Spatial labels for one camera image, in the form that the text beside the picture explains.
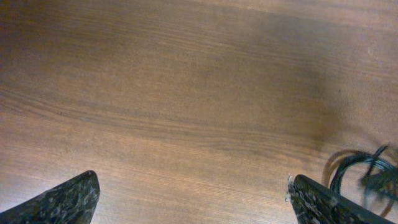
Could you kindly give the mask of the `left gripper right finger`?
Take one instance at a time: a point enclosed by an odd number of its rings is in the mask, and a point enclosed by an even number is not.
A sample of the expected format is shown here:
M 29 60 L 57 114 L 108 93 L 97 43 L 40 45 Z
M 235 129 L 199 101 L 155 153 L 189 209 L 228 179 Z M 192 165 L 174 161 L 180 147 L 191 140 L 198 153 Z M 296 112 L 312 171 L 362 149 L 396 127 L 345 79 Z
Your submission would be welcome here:
M 342 177 L 334 176 L 330 187 L 305 175 L 288 177 L 286 200 L 292 204 L 299 223 L 388 224 L 376 215 L 340 195 Z

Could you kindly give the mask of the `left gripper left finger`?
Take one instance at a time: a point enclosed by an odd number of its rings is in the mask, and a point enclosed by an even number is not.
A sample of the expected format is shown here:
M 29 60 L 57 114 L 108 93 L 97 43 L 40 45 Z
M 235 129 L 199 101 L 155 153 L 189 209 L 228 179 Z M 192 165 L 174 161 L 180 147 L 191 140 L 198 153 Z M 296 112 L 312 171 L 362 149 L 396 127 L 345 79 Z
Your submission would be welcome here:
M 1 223 L 81 223 L 92 221 L 100 199 L 96 172 L 88 170 L 1 212 Z

